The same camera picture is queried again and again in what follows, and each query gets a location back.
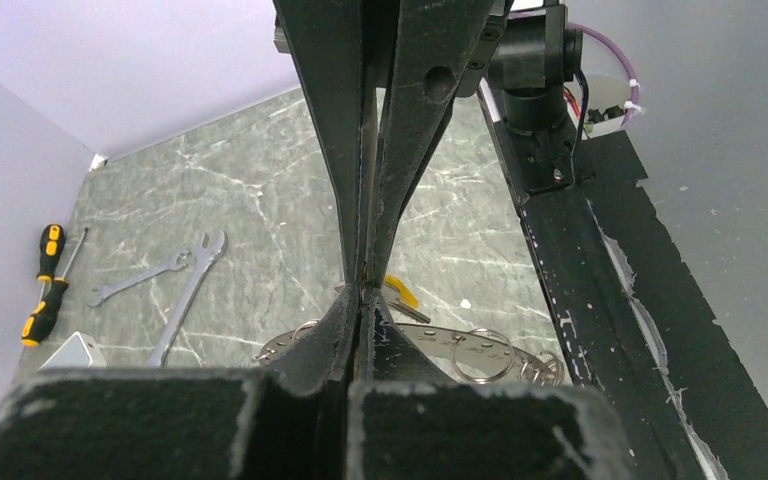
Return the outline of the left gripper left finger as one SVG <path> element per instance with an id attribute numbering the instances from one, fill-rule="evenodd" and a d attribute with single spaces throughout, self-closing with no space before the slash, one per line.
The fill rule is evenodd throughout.
<path id="1" fill-rule="evenodd" d="M 312 397 L 340 383 L 353 353 L 360 300 L 358 285 L 343 288 L 316 325 L 302 331 L 284 349 L 270 353 L 261 366 L 296 397 Z"/>

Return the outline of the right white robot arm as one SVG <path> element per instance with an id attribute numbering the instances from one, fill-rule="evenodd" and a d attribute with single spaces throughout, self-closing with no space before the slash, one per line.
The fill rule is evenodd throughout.
<path id="1" fill-rule="evenodd" d="M 481 83 L 556 90 L 581 69 L 582 34 L 559 1 L 278 1 L 337 204 L 343 273 L 378 285 L 398 223 L 456 99 Z"/>

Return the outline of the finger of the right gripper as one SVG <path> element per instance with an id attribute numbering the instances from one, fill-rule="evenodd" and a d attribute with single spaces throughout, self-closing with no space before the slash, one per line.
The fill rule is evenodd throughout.
<path id="1" fill-rule="evenodd" d="M 364 66 L 359 1 L 276 1 L 335 195 L 343 272 L 359 277 Z"/>
<path id="2" fill-rule="evenodd" d="M 402 1 L 374 162 L 365 182 L 365 282 L 387 270 L 402 208 L 434 151 L 493 4 Z"/>

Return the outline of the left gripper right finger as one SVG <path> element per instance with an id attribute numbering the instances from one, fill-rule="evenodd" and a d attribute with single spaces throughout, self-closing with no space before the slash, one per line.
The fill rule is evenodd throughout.
<path id="1" fill-rule="evenodd" d="M 398 328 L 379 288 L 363 291 L 360 312 L 357 379 L 454 384 Z"/>

